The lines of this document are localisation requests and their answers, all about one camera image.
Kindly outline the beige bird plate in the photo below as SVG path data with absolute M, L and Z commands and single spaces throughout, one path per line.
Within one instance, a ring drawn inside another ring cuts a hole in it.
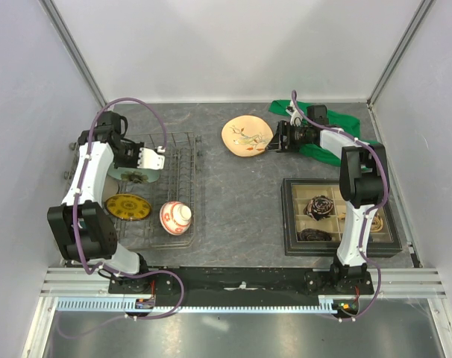
M 222 128 L 222 141 L 237 157 L 255 157 L 266 151 L 274 134 L 270 126 L 260 117 L 237 116 Z

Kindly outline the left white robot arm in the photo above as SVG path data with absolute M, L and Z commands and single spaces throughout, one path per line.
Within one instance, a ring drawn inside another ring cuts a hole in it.
M 60 205 L 50 207 L 48 224 L 63 259 L 80 263 L 87 274 L 110 273 L 135 293 L 151 285 L 142 255 L 119 243 L 104 208 L 104 187 L 111 166 L 137 165 L 142 143 L 125 139 L 128 120 L 112 111 L 99 113 L 78 137 L 78 166 Z

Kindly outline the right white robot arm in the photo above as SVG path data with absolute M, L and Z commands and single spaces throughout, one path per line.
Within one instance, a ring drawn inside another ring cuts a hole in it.
M 367 247 L 373 218 L 389 196 L 386 150 L 330 125 L 324 105 L 303 111 L 291 100 L 286 112 L 290 119 L 279 122 L 267 149 L 292 152 L 314 144 L 332 153 L 340 160 L 339 189 L 346 203 L 345 231 L 333 263 L 329 271 L 306 273 L 307 291 L 371 294 Z

